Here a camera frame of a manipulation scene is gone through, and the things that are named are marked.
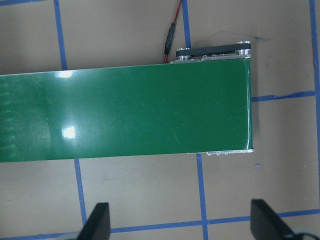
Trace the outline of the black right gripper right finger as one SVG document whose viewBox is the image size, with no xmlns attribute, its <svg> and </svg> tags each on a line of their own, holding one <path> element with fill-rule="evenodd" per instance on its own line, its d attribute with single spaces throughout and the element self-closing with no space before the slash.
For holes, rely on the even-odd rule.
<svg viewBox="0 0 320 240">
<path fill-rule="evenodd" d="M 255 240 L 300 239 L 263 199 L 251 200 L 250 231 Z"/>
</svg>

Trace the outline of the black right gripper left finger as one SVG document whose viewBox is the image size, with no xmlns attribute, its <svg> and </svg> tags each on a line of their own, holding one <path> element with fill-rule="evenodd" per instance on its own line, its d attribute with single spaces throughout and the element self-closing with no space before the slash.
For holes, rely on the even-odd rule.
<svg viewBox="0 0 320 240">
<path fill-rule="evenodd" d="M 110 236 L 111 220 L 109 203 L 97 203 L 76 239 L 109 240 Z"/>
</svg>

